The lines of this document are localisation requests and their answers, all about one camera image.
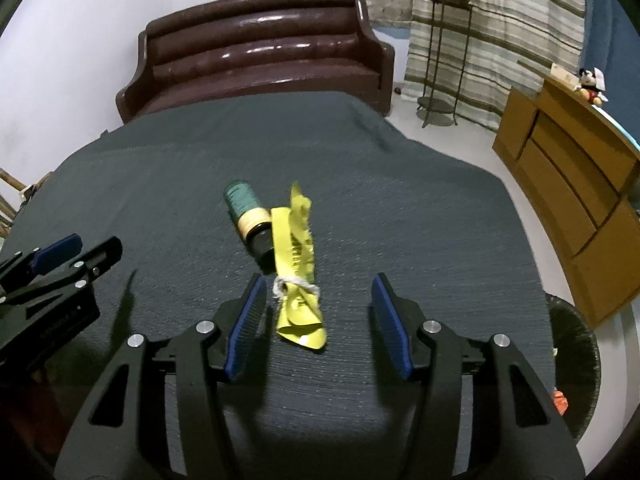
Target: dark gray blanket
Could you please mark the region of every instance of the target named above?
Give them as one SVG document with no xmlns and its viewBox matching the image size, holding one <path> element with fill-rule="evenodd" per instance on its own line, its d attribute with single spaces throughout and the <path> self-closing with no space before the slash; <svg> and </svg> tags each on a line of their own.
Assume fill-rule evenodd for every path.
<svg viewBox="0 0 640 480">
<path fill-rule="evenodd" d="M 288 205 L 295 180 L 313 201 L 328 333 L 315 354 L 280 341 L 267 316 L 242 380 L 221 388 L 247 479 L 395 477 L 416 387 L 396 376 L 369 315 L 380 271 L 460 335 L 507 333 L 551 391 L 545 297 L 500 180 L 346 94 L 265 94 L 139 118 L 71 155 L 20 213 L 2 256 L 73 232 L 85 248 L 111 235 L 124 245 L 95 283 L 100 319 L 49 364 L 69 413 L 129 333 L 167 338 L 240 296 L 257 266 L 222 202 L 235 178 L 265 206 Z"/>
</svg>

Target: stuffed toy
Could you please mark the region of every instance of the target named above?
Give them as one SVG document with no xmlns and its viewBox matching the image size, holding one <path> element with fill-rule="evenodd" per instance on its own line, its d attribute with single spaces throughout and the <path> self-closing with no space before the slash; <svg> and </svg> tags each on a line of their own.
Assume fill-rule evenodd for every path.
<svg viewBox="0 0 640 480">
<path fill-rule="evenodd" d="M 579 91 L 582 97 L 596 106 L 600 106 L 603 101 L 609 101 L 603 94 L 605 86 L 602 70 L 594 68 L 592 72 L 581 68 L 578 76 L 580 84 L 575 86 L 574 91 Z"/>
</svg>

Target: wooden dresser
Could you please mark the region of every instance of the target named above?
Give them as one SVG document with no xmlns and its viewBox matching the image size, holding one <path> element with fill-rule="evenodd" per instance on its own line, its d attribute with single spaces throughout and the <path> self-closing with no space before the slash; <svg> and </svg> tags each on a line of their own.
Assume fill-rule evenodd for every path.
<svg viewBox="0 0 640 480">
<path fill-rule="evenodd" d="M 640 222 L 628 193 L 640 153 L 549 75 L 535 100 L 511 89 L 494 142 L 531 202 L 592 328 L 640 292 Z"/>
</svg>

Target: orange object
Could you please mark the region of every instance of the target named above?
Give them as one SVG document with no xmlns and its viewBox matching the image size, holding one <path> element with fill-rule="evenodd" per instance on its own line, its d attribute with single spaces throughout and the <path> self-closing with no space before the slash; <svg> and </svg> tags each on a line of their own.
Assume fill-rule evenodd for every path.
<svg viewBox="0 0 640 480">
<path fill-rule="evenodd" d="M 564 393 L 559 390 L 554 391 L 554 404 L 556 405 L 556 409 L 560 415 L 564 415 L 564 412 L 569 407 L 569 401 L 566 400 Z"/>
</svg>

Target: white string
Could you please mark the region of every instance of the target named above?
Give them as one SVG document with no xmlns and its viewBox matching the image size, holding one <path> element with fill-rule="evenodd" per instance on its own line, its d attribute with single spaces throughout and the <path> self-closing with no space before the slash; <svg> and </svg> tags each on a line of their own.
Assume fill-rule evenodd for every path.
<svg viewBox="0 0 640 480">
<path fill-rule="evenodd" d="M 287 288 L 285 283 L 293 283 L 293 285 L 297 285 L 317 298 L 320 298 L 320 287 L 312 285 L 307 280 L 300 278 L 299 276 L 276 276 L 276 279 L 273 280 L 273 296 L 275 298 L 282 300 L 286 297 Z"/>
</svg>

